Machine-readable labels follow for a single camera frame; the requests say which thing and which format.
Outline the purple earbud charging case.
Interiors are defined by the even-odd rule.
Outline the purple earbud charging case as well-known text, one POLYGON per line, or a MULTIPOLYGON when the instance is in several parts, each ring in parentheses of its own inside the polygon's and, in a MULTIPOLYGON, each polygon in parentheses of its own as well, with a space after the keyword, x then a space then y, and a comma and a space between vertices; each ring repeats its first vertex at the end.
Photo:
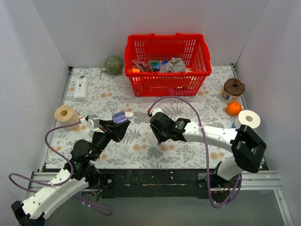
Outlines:
POLYGON ((128 120, 128 117, 125 112, 118 112, 113 114, 112 120, 115 124, 120 124, 128 120))

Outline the white earbud charging case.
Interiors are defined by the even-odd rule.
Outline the white earbud charging case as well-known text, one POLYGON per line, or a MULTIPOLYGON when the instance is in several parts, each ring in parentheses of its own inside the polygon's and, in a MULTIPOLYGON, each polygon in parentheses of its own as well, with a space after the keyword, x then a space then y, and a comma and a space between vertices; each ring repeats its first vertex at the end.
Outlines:
POLYGON ((133 113, 133 112, 126 112, 125 115, 126 115, 126 117, 129 118, 129 119, 131 119, 131 118, 134 117, 134 113, 133 113))

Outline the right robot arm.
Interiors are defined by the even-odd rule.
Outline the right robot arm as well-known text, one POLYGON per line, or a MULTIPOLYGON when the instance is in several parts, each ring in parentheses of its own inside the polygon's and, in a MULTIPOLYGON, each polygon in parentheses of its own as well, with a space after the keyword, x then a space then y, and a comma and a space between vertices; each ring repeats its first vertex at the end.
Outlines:
POLYGON ((150 119, 150 127, 159 143, 169 139, 207 143, 231 152, 230 158, 219 162, 213 174, 202 180, 210 183, 211 188, 226 186, 243 171, 257 173, 267 148, 265 142, 247 125, 241 125, 238 129, 202 128, 189 119, 174 121, 164 113, 156 113, 150 119))

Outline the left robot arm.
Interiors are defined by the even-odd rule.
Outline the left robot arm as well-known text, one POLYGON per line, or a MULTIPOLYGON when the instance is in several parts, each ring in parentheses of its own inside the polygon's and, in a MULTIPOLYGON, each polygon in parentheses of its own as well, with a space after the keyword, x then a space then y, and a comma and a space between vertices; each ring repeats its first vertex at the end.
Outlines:
POLYGON ((42 188, 23 201, 11 205, 21 226, 42 226, 46 219, 64 202, 79 191, 96 188, 101 182, 101 173, 93 164, 110 141, 120 142, 130 125, 129 119, 104 121, 96 119, 98 128, 91 142, 80 139, 75 142, 71 159, 49 182, 40 182, 42 188))

